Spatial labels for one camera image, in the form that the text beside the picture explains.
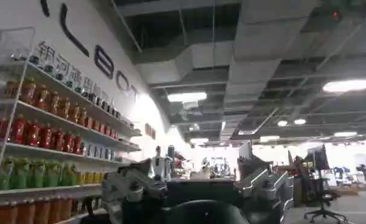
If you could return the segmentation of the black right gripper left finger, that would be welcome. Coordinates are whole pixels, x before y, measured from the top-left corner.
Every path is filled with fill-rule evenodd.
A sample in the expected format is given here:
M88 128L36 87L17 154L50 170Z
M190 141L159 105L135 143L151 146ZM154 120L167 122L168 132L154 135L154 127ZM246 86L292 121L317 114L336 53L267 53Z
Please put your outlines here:
M151 160L125 164L114 172L104 174L102 179L102 205L110 214L119 201L142 201L144 196L161 199L167 193L163 181L149 177Z

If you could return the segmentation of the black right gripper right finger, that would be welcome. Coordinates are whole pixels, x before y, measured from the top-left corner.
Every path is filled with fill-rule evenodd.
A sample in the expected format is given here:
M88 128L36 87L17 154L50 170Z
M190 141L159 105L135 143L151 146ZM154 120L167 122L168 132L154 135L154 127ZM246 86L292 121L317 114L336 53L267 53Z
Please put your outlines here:
M259 168L233 185L244 198L280 202L283 211L293 207L293 177L287 171L270 174L267 169Z

